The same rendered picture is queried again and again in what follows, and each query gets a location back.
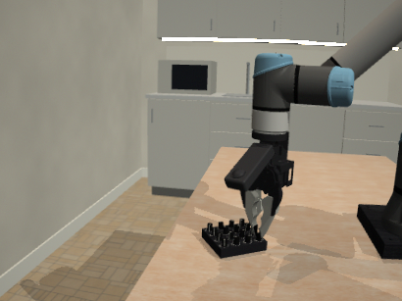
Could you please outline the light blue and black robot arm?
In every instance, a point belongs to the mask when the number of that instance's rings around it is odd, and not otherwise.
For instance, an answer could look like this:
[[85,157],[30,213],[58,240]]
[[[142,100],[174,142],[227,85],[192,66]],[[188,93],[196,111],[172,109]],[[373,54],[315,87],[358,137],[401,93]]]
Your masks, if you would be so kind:
[[[263,134],[285,134],[290,103],[349,107],[354,80],[401,41],[402,0],[395,0],[320,66],[293,65],[288,54],[257,55],[251,128]],[[381,225],[402,236],[402,132],[398,145],[393,193],[382,212]],[[253,143],[226,175],[226,187],[248,191],[274,154],[272,144]]]

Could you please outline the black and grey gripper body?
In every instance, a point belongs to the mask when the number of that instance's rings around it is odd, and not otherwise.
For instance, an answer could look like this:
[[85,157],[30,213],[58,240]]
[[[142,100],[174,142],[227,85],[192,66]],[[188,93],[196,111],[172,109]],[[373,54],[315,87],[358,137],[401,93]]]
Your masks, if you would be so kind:
[[[258,189],[268,194],[274,189],[276,181],[282,182],[281,188],[292,185],[294,161],[287,160],[289,132],[287,131],[285,134],[263,134],[252,130],[252,138],[260,140],[260,143],[263,144],[272,144],[275,154],[251,185],[251,190]],[[288,180],[290,169],[291,180]]]

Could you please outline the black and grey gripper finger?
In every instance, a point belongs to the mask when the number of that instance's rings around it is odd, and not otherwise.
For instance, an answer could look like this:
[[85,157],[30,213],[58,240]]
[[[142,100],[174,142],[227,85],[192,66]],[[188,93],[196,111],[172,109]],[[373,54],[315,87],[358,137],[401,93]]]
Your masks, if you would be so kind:
[[276,181],[274,189],[269,191],[268,196],[262,199],[263,216],[261,217],[261,226],[259,228],[260,238],[263,238],[267,233],[275,215],[278,213],[282,194],[281,182]]
[[253,234],[257,236],[258,225],[256,219],[257,215],[263,211],[262,190],[256,189],[252,191],[251,189],[250,187],[248,191],[240,191],[240,195]]

